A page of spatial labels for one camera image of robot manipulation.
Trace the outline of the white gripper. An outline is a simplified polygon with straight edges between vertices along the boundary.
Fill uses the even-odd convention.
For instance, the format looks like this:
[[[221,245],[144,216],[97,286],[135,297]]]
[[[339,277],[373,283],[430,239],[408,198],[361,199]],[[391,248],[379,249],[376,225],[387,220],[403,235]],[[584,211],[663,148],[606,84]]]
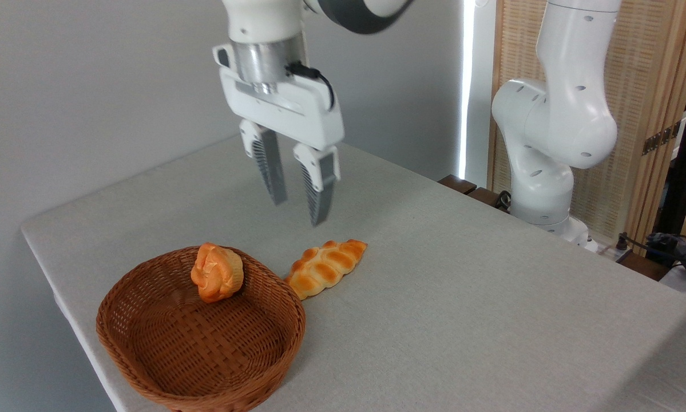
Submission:
[[[291,74],[266,94],[241,80],[230,45],[215,46],[213,55],[228,106],[243,118],[244,151],[256,162],[275,205],[288,199],[276,132],[300,142],[294,147],[295,159],[303,172],[310,222],[319,226],[327,220],[335,183],[340,180],[339,154],[333,145],[345,134],[340,107],[331,106],[330,87],[318,79]]]

